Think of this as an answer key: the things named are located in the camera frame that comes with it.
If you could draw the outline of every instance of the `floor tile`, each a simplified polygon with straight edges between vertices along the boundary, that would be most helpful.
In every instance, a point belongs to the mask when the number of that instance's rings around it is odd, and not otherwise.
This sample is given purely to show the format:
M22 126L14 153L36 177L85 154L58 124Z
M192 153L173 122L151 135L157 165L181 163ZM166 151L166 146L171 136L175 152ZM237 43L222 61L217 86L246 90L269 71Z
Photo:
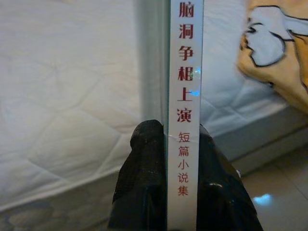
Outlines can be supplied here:
M308 199L308 146L279 158L274 164Z
M308 200L275 165L243 178L264 231L307 231Z

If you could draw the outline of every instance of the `cartoon print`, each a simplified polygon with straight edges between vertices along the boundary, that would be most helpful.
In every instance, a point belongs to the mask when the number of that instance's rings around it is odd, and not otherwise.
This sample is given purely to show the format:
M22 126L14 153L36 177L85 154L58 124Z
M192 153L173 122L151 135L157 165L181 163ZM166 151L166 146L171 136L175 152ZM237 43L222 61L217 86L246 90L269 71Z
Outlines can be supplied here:
M248 16L244 37L256 67L278 63L286 55L286 42L294 42L302 82L307 88L308 19L288 16L278 6L258 6Z

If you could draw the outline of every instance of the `white bedsheet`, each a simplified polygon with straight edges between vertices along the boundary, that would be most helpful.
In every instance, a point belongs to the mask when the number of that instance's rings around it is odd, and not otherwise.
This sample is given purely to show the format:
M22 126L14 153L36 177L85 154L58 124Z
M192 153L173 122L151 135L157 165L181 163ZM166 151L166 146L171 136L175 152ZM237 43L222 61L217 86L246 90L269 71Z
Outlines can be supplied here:
M131 1L0 3L0 211L117 171L140 121Z
M132 3L0 2L0 212L121 167L141 120ZM201 120L212 135L286 105L235 66L244 16L242 0L205 3Z

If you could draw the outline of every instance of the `bed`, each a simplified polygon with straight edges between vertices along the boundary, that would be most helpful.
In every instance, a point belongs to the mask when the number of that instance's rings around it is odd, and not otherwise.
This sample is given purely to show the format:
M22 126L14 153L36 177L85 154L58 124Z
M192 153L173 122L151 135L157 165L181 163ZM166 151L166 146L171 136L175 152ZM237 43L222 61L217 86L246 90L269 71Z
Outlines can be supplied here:
M166 15L162 0L1 2L0 230L107 222L132 131L165 121ZM303 145L308 120L237 70L244 17L242 0L205 4L201 122L247 172Z

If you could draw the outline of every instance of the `red chinese text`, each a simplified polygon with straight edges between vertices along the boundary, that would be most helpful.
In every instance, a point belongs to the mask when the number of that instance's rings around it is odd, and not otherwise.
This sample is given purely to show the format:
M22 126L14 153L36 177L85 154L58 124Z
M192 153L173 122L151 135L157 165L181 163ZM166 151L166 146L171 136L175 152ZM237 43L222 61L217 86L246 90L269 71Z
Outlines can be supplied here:
M180 187L178 188L178 195L179 195L179 196L188 195L188 187L187 187L187 186L180 186Z
M188 183L188 174L187 173L179 173L178 175L180 183Z
M180 31L181 31L181 34L179 36L180 39L193 38L193 24L181 24Z
M189 136L190 136L190 133L189 132L180 132L179 133L179 143L181 142L189 142Z
M180 81L192 81L193 79L193 67L188 66L184 69L184 67L180 67L179 69L179 77Z
M186 99L186 94L187 93L191 93L191 91L186 91L186 88L183 88L183 97L182 100L178 100L178 101L192 101L192 100L187 100Z
M188 156L189 155L189 152L188 152L188 148L189 147L180 147L179 148L179 156Z
M180 15L179 17L193 17L193 4L189 1L188 4L185 2L180 3Z
M183 58L183 61L187 60L188 57L193 56L193 51L191 50L191 48L192 47L181 46L181 48L179 49L179 54L180 57Z
M181 170L184 170L186 167L189 167L189 166L188 166L188 163L185 160L181 161L179 166L178 166L178 168L180 168Z
M192 111L184 108L184 110L178 109L178 122L191 122Z

